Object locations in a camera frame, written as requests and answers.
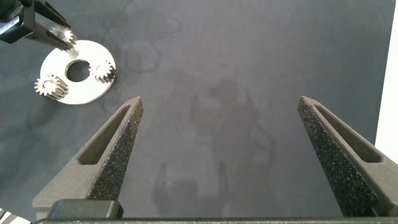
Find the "gear teeth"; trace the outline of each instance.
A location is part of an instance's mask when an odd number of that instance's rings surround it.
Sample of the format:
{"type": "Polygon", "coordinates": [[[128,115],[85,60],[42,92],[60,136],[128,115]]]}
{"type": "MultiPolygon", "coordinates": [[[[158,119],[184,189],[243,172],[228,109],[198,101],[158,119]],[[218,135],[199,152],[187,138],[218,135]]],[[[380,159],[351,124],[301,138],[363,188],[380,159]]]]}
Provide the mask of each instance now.
{"type": "Polygon", "coordinates": [[[68,94],[68,85],[55,75],[41,77],[35,82],[36,92],[53,100],[59,100],[68,94]]]}
{"type": "Polygon", "coordinates": [[[71,47],[69,50],[66,50],[68,53],[74,53],[77,51],[75,49],[75,45],[78,39],[71,29],[65,26],[55,25],[51,27],[50,31],[59,39],[65,41],[71,47]]]}
{"type": "Polygon", "coordinates": [[[108,61],[96,65],[90,64],[89,71],[90,75],[101,83],[110,83],[116,78],[116,69],[108,61]]]}

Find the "white disc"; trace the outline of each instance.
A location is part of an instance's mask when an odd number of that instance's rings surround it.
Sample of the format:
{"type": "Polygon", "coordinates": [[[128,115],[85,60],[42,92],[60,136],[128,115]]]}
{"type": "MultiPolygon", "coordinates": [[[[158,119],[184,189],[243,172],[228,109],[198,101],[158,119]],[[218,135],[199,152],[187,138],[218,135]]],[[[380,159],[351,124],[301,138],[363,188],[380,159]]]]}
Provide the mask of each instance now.
{"type": "Polygon", "coordinates": [[[85,104],[98,99],[106,93],[114,81],[101,83],[90,75],[81,82],[73,82],[67,77],[68,69],[73,63],[86,61],[89,64],[99,64],[108,61],[116,69],[111,53],[101,44],[89,40],[78,40],[75,49],[78,53],[68,53],[59,49],[51,51],[40,70],[40,77],[56,75],[68,85],[68,93],[58,101],[69,105],[85,104]]]}

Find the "textured gripper pad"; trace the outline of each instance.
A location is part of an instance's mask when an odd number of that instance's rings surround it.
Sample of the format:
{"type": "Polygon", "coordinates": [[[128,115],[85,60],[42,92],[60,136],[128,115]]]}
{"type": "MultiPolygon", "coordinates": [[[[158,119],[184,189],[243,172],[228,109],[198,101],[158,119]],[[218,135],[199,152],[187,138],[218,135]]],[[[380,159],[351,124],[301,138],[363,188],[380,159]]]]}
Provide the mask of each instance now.
{"type": "Polygon", "coordinates": [[[341,150],[339,140],[331,137],[330,130],[325,128],[327,124],[320,119],[322,115],[315,105],[323,107],[315,100],[303,97],[298,113],[343,215],[373,216],[372,208],[377,204],[376,194],[341,150]]]}

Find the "dark gray tabletop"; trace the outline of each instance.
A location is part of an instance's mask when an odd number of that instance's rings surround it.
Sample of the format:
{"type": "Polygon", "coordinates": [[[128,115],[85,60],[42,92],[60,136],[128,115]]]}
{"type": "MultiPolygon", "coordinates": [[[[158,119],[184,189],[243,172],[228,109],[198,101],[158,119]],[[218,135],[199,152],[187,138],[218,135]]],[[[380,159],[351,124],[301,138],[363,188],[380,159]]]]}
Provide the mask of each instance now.
{"type": "Polygon", "coordinates": [[[63,105],[33,89],[51,47],[0,43],[0,207],[34,220],[33,197],[141,96],[126,217],[341,216],[297,104],[314,98],[374,142],[395,1],[50,3],[109,49],[118,79],[63,105]]]}

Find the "gray surface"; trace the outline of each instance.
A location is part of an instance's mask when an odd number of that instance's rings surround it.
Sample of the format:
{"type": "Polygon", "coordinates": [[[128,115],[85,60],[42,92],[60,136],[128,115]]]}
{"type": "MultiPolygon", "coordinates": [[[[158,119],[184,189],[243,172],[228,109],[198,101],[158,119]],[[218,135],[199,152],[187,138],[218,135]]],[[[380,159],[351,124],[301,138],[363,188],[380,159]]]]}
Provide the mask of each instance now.
{"type": "Polygon", "coordinates": [[[394,1],[51,3],[119,78],[62,105],[33,90],[50,47],[0,44],[2,208],[33,220],[33,197],[141,96],[125,216],[341,216],[296,108],[314,98],[374,142],[394,1]]]}

